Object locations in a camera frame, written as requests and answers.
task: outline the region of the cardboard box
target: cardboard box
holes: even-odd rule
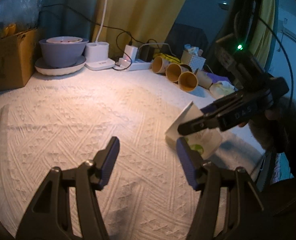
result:
[[[39,29],[18,33],[0,40],[0,91],[24,87],[41,57]]]

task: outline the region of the yellow paper cup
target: yellow paper cup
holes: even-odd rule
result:
[[[185,92],[194,91],[199,83],[197,76],[192,72],[184,72],[178,79],[178,84],[181,90]]]
[[[156,74],[165,74],[169,65],[169,61],[158,56],[152,62],[152,71]]]
[[[196,73],[196,77],[198,79],[198,84],[201,87],[209,90],[210,86],[212,85],[212,79],[207,76],[206,72],[199,69]]]
[[[191,71],[191,67],[189,67],[188,65],[171,63],[166,70],[166,76],[169,81],[176,83],[178,82],[180,75],[187,71]]]

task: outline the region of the desk lamp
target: desk lamp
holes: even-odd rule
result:
[[[101,22],[101,26],[100,26],[96,41],[92,43],[88,43],[86,46],[86,51],[85,51],[85,57],[87,59],[86,67],[93,71],[109,69],[115,66],[115,62],[108,57],[109,43],[98,42],[99,36],[102,31],[103,23],[105,20],[105,16],[106,16],[107,2],[108,0],[105,0],[105,5],[103,8],[103,15],[102,15],[102,22]]]

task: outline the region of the orange fruit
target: orange fruit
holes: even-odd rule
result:
[[[14,34],[15,34],[15,31],[16,31],[16,24],[15,24],[15,23],[10,24],[10,25],[8,26],[8,28],[9,28],[8,36],[12,36],[12,35],[14,35]]]
[[[1,34],[1,38],[7,37],[8,33],[9,33],[9,27],[4,27],[3,31],[2,31],[2,34]]]

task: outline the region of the white textured bedsheet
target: white textured bedsheet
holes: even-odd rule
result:
[[[1,93],[0,109],[8,105],[0,119],[1,222],[15,235],[51,167],[77,167],[117,136],[120,153],[108,186],[98,193],[111,239],[185,239],[199,193],[188,185],[164,133],[191,101],[203,107],[213,98],[202,88],[185,93],[151,71],[85,68],[59,78],[36,73],[25,88]],[[263,150],[248,127],[223,137],[212,160],[251,172]],[[71,206],[80,235],[75,203]],[[223,217],[221,210],[217,232]]]

